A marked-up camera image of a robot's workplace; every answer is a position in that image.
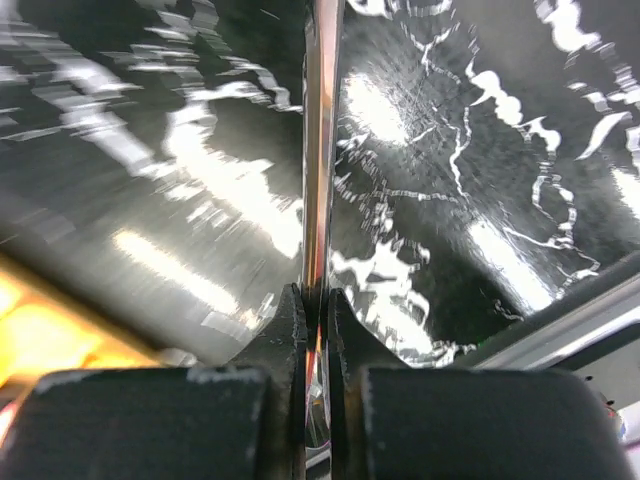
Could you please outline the metal tongs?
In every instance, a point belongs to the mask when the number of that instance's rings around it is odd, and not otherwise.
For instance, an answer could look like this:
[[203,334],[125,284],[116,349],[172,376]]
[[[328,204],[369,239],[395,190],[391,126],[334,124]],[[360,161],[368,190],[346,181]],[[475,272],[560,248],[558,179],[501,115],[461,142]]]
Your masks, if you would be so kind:
[[301,295],[308,332],[306,430],[311,448],[330,442],[327,360],[330,226],[339,107],[339,51],[345,3],[305,3],[303,242]]

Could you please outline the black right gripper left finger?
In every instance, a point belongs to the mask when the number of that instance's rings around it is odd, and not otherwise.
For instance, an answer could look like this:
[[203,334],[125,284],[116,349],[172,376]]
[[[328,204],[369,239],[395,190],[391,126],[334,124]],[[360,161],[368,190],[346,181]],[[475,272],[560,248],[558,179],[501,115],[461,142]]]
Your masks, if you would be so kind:
[[223,366],[65,370],[42,377],[1,444],[5,479],[302,479],[300,290]]

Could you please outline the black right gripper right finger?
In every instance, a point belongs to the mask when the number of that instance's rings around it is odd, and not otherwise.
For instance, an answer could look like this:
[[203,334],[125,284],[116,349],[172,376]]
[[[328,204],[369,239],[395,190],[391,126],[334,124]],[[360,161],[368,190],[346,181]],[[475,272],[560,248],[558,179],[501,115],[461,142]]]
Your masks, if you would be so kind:
[[327,308],[335,479],[631,479],[604,403],[576,375],[404,366]]

